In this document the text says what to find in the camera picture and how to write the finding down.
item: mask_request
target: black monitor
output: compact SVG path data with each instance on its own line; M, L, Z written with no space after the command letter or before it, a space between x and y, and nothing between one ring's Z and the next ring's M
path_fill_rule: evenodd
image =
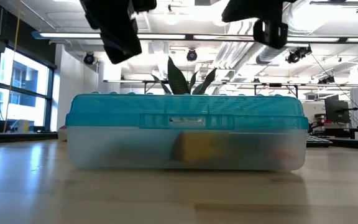
M350 123L349 105L345 101L325 99L327 120L335 123Z
M339 95L327 97L327 100L339 100Z

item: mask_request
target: keyboard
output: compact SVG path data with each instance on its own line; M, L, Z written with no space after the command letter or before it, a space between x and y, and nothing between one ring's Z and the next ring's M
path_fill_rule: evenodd
M307 147L329 147L333 143L327 139L317 138L315 136L308 136L306 140Z

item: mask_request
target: desk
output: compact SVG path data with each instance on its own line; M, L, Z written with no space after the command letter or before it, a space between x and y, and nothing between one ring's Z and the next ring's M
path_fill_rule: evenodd
M0 223L358 223L358 150L292 173L77 170L64 142L0 144Z

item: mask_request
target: green leaf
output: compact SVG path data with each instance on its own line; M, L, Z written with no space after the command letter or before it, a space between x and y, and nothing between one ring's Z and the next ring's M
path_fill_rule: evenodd
M216 68L214 70L212 70L212 72L210 72L203 84L198 85L198 87L196 87L196 89L193 91L193 95L202 95L205 93L205 90L209 87L209 85L215 80L215 73L216 73Z
M193 88L193 85L196 83L196 77L197 77L197 73L194 73L193 76L191 77L190 83L189 83L189 90L191 91L191 89Z
M196 95L196 93L198 93L201 89L201 87L203 87L203 84L199 84L193 91L193 95Z
M159 78L157 78L155 75L152 75L153 78L154 78L154 81L158 82L159 84L161 84L162 88L164 89L164 92L165 93L169 93L169 94L172 94L171 91L168 89L168 87L161 82L161 80Z
M175 66L171 57L168 59L168 83L175 95L190 94L187 81L179 68Z

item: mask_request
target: blue lid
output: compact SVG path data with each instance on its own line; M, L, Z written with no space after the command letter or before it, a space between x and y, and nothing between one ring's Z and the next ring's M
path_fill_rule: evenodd
M67 126L153 129L308 129L296 98L84 94L71 103Z

